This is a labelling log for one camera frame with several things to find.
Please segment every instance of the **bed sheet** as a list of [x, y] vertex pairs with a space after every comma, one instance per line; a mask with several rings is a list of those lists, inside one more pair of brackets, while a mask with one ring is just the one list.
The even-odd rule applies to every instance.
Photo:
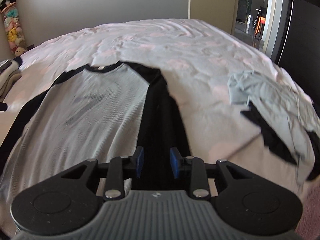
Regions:
[[[48, 89], [63, 71], [87, 63], [131, 61], [161, 69], [178, 103], [194, 156], [207, 163], [229, 159], [302, 199], [311, 185], [298, 188], [296, 167], [264, 147], [260, 128], [240, 115], [243, 106], [229, 104], [227, 81], [235, 72], [257, 70], [278, 82], [295, 83], [263, 53], [203, 21], [101, 25], [46, 41], [22, 58], [22, 77], [4, 100], [8, 110], [0, 113], [0, 143], [22, 106]], [[214, 195], [214, 183], [210, 185]]]

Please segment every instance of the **beige door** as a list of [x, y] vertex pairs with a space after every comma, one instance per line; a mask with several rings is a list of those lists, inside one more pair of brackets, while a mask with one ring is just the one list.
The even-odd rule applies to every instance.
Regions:
[[199, 19], [233, 33], [238, 0], [189, 0], [189, 19]]

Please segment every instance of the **black neckline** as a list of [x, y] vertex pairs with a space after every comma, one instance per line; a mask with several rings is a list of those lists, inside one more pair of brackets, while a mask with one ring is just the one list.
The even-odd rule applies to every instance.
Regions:
[[118, 61], [115, 64], [105, 66], [104, 69], [98, 69], [98, 67], [91, 67], [89, 64], [84, 65], [84, 67], [86, 70], [91, 71], [91, 72], [106, 73], [106, 72], [110, 72], [110, 71], [116, 69], [117, 67], [121, 66], [122, 64], [123, 64], [123, 62]]

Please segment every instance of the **pink fabric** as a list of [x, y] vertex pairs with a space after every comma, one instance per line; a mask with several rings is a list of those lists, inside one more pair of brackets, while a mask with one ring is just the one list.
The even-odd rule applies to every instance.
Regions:
[[296, 233], [304, 240], [315, 240], [320, 235], [320, 183], [308, 193]]

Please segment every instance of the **tiled floor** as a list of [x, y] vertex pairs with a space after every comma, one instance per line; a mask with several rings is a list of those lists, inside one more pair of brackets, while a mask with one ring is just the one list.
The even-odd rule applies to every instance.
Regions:
[[245, 24], [241, 24], [239, 22], [236, 22], [234, 36], [236, 38], [238, 38], [239, 40], [243, 41], [244, 43], [246, 43], [246, 44], [248, 44], [258, 50], [262, 50], [264, 42], [261, 39], [258, 40], [258, 36], [257, 36], [257, 38], [254, 37], [253, 27], [249, 28], [248, 33], [245, 33], [245, 30], [246, 30]]

